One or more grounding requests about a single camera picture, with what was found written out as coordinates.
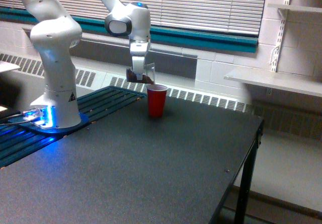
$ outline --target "shelf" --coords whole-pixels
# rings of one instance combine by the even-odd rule
[[[294,74],[239,67],[224,76],[226,80],[322,97],[322,82]]]
[[[268,4],[268,7],[277,8],[280,10],[297,11],[297,12],[322,13],[322,8],[312,8],[312,7],[283,5],[283,4]]]
[[[10,71],[10,70],[19,69],[19,68],[20,67],[15,64],[11,64],[11,63],[4,62],[4,61],[0,60],[0,73]]]

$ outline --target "red plastic cup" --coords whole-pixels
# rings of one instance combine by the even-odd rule
[[[162,85],[148,85],[147,101],[150,117],[162,117],[168,88]]]

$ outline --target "window sill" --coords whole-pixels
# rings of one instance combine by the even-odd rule
[[[104,20],[82,17],[73,18],[85,31],[107,33],[104,28]],[[37,20],[26,10],[2,7],[0,7],[0,19],[13,20],[21,23],[37,23]],[[157,26],[152,26],[150,32],[153,42],[176,46],[255,53],[258,45],[258,38],[254,37],[232,36]]]

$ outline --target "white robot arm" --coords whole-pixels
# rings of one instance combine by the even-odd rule
[[[82,38],[80,25],[58,0],[22,0],[26,9],[40,22],[30,39],[39,51],[45,71],[45,92],[31,106],[47,109],[41,128],[68,128],[81,122],[76,101],[75,67],[69,48]]]
[[[150,11],[143,3],[123,5],[119,0],[101,0],[109,14],[105,28],[113,36],[129,35],[133,71],[142,79],[145,56],[150,50]]]

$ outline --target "window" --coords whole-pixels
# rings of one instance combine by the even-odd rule
[[[151,11],[151,22],[197,31],[239,35],[259,34],[265,0],[121,0],[143,2]],[[71,15],[103,19],[108,11],[100,0],[60,0]],[[0,6],[23,9],[20,0],[0,0]]]

